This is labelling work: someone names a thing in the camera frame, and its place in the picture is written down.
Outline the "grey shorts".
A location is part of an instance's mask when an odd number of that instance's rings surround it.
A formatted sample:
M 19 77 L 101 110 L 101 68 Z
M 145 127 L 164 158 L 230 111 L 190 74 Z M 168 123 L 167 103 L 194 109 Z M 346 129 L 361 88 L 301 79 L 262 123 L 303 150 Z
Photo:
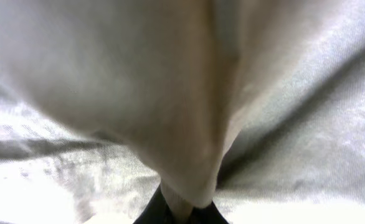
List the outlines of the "grey shorts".
M 0 1 L 0 223 L 365 223 L 365 1 Z

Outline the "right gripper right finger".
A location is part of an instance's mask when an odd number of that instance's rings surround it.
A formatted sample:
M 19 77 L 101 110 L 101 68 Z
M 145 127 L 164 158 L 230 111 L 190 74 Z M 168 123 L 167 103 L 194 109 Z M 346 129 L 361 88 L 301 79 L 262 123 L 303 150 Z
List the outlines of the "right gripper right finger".
M 194 208 L 188 224 L 229 224 L 214 202 L 205 208 Z

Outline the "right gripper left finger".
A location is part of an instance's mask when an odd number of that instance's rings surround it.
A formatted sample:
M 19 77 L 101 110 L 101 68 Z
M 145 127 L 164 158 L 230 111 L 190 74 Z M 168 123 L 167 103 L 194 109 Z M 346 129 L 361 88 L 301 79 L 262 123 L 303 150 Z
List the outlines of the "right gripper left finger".
M 175 224 L 160 185 L 133 224 Z

